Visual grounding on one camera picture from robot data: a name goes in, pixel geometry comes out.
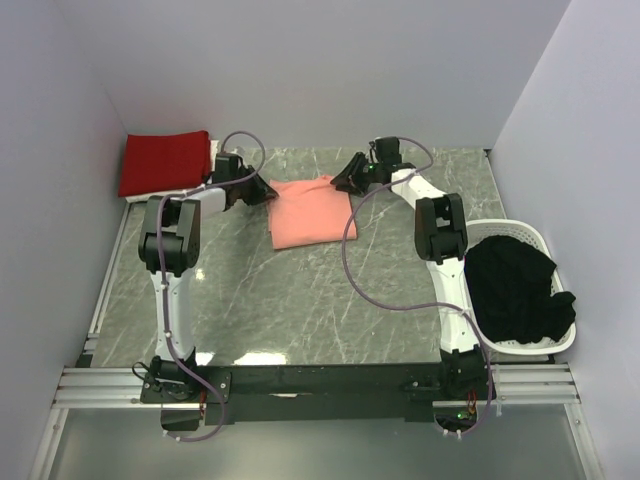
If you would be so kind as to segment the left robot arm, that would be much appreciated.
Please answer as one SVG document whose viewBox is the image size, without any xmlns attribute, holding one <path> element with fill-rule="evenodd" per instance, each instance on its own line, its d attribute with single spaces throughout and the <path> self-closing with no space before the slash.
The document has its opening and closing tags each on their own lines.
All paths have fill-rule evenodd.
<svg viewBox="0 0 640 480">
<path fill-rule="evenodd" d="M 189 294 L 203 220 L 238 201 L 255 206 L 277 198 L 278 193 L 240 155 L 222 153 L 200 186 L 147 200 L 138 256 L 153 285 L 157 337 L 144 377 L 145 396 L 186 402 L 206 389 L 196 362 Z"/>
</svg>

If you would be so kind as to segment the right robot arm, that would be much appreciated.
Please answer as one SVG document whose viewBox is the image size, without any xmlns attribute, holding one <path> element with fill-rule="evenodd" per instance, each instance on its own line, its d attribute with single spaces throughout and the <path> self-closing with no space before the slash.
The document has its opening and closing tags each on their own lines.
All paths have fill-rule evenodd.
<svg viewBox="0 0 640 480">
<path fill-rule="evenodd" d="M 433 166 L 434 155 L 420 142 L 404 136 L 378 137 L 369 143 L 369 152 L 356 153 L 347 166 L 331 180 L 338 191 L 362 198 L 359 204 L 389 190 L 403 199 L 414 212 L 414 247 L 430 274 L 436 300 L 400 306 L 383 303 L 365 293 L 354 279 L 347 260 L 346 242 L 359 207 L 348 217 L 340 242 L 341 261 L 347 280 L 368 303 L 388 311 L 408 312 L 437 308 L 440 319 L 441 366 L 439 387 L 444 395 L 460 399 L 478 391 L 482 380 L 487 397 L 494 394 L 491 356 L 467 295 L 464 260 L 468 234 L 464 204 L 460 195 L 446 193 L 422 176 Z"/>
</svg>

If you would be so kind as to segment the pink t-shirt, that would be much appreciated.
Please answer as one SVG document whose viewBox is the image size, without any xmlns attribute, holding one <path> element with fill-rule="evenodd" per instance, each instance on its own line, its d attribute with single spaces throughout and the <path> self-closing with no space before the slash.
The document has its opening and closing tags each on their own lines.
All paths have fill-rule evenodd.
<svg viewBox="0 0 640 480">
<path fill-rule="evenodd" d="M 335 189 L 330 175 L 269 185 L 278 197 L 267 204 L 274 250 L 341 241 L 352 214 L 350 197 Z"/>
</svg>

